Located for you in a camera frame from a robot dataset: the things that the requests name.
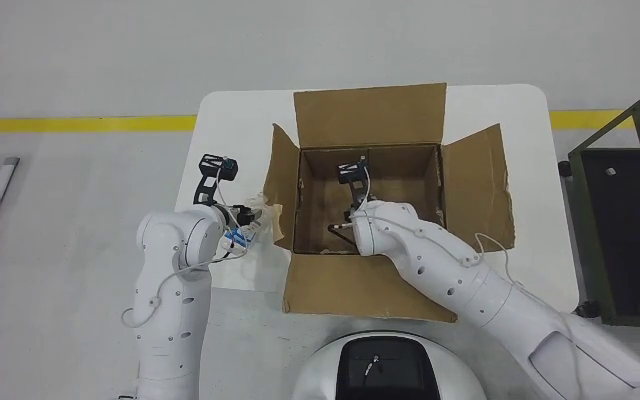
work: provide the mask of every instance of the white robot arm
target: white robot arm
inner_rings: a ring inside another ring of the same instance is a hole
[[[550,399],[640,398],[640,357],[588,321],[502,279],[482,255],[406,203],[351,215],[358,250],[382,254],[420,293],[482,328]]]
[[[140,223],[137,244],[144,251],[144,266],[134,306],[122,315],[137,340],[138,399],[198,399],[211,301],[206,264],[226,225],[220,210],[204,205],[181,213],[152,213]]]

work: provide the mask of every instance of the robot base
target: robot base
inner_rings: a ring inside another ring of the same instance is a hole
[[[486,399],[456,355],[425,338],[362,332],[329,343],[303,365],[293,399]]]

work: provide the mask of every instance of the yellow line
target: yellow line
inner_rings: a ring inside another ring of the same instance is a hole
[[[551,111],[551,128],[553,130],[590,130],[597,131],[624,110],[585,110],[585,111]],[[633,119],[627,118],[618,129],[634,129]]]
[[[193,131],[195,115],[0,119],[0,133],[94,133]]]
[[[551,111],[551,128],[596,131],[623,110]],[[0,118],[0,133],[191,132],[195,115],[148,117]],[[633,129],[627,119],[620,125]]]

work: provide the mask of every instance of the white table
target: white table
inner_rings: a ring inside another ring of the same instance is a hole
[[[238,161],[236,180],[221,185],[228,202],[243,202],[262,190],[270,159],[271,124],[279,124],[298,143],[293,92],[214,92],[205,97],[176,210],[192,204],[201,178],[198,163],[205,153]],[[498,122],[516,228],[516,245],[509,250],[511,275],[558,310],[573,311],[578,303],[578,286],[544,94],[530,85],[447,88],[443,144]],[[282,291],[290,256],[270,244],[267,235],[259,242],[243,259],[212,268],[212,285]],[[487,260],[505,275],[502,254],[489,254]]]

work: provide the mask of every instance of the cardboard box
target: cardboard box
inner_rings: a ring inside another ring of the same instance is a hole
[[[284,312],[456,319],[404,282],[389,259],[360,257],[327,231],[351,204],[336,167],[361,155],[378,199],[411,203],[421,219],[474,247],[475,232],[513,247],[500,126],[442,146],[445,101],[446,84],[294,94],[300,148],[274,125],[264,186],[281,210],[275,242],[292,251]]]

